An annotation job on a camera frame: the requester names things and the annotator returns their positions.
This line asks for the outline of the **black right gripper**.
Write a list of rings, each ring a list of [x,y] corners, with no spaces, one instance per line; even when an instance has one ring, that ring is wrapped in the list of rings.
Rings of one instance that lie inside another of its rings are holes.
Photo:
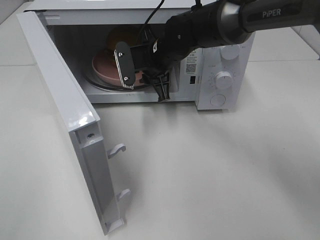
[[[220,46],[217,24],[218,4],[193,6],[172,16],[157,39],[130,48],[136,71],[146,71],[146,82],[153,87],[158,102],[170,100],[170,69],[198,48]]]

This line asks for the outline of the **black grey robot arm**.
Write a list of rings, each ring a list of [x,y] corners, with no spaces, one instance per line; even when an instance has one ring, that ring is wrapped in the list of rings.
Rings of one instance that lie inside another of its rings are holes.
[[[124,80],[132,83],[134,73],[144,71],[164,101],[168,83],[160,77],[193,50],[242,44],[256,31],[305,25],[320,28],[318,0],[196,1],[189,11],[169,18],[159,38],[130,48]]]

